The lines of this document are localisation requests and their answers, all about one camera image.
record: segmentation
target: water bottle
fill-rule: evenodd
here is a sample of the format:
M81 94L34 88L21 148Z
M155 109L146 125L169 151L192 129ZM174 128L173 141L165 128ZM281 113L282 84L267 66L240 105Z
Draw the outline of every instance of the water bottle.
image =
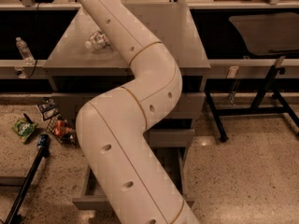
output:
M16 38L17 40L17 48L19 49L19 52L22 56L22 58L25 60L26 64L34 64L35 59L30 51L30 49L27 46L27 43L23 41L20 37Z
M85 42L85 47L87 50L93 52L99 49L104 49L109 46L110 42L106 35L101 31L96 31L90 34L88 41Z

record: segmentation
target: speckled floor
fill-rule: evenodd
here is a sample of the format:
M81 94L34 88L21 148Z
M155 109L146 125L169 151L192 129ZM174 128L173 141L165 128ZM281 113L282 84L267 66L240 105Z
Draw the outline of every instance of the speckled floor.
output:
M36 156L38 136L45 133L29 99L16 105L1 99L0 176L25 176ZM292 103L299 111L298 103ZM38 129L24 145L11 131L26 113ZM229 140L223 144L209 108L196 121L196 136L185 165L192 210L203 224L299 223L298 128L288 116L222 118ZM54 139L43 159L20 214L25 224L120 223L113 212L79 211L72 198L81 194L87 162L79 147ZM6 220L19 188L0 187L0 219Z

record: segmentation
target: curved white tube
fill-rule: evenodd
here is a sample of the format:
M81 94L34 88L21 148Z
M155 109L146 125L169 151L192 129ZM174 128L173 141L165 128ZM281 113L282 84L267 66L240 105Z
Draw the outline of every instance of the curved white tube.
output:
M135 79L84 105L78 140L121 223L198 223L143 138L178 102L181 74L167 48L119 0L79 0Z

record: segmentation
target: green object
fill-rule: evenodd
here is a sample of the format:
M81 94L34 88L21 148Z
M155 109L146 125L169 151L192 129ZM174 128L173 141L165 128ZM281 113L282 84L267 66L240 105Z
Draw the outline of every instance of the green object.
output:
M20 138L23 143L26 142L31 133L36 129L37 123L30 123L26 118L20 118L11 128Z

